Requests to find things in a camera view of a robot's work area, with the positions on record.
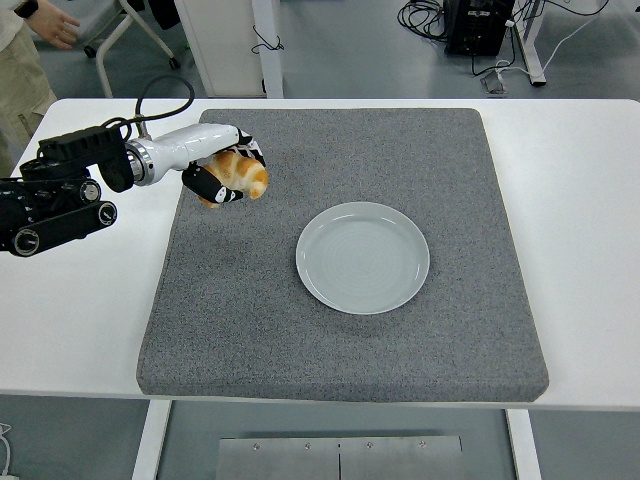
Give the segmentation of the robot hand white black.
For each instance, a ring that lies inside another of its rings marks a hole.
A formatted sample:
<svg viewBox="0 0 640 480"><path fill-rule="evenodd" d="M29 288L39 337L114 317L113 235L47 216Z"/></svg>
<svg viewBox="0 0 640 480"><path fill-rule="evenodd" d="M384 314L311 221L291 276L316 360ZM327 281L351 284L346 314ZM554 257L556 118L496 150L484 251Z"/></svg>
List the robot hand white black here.
<svg viewBox="0 0 640 480"><path fill-rule="evenodd" d="M258 143L232 125L194 124L154 140L136 139L128 149L135 185L151 185L168 171L179 171L183 185L209 208L244 197L256 200L269 184Z"/></svg>

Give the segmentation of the person's hand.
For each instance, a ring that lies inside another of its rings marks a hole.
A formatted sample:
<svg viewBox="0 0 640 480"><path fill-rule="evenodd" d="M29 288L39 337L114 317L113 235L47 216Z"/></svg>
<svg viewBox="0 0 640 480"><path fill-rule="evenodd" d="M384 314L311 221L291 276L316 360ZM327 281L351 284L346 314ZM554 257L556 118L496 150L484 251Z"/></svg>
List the person's hand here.
<svg viewBox="0 0 640 480"><path fill-rule="evenodd" d="M58 49L70 50L77 42L80 21L51 3L40 1L26 23L39 37Z"/></svg>

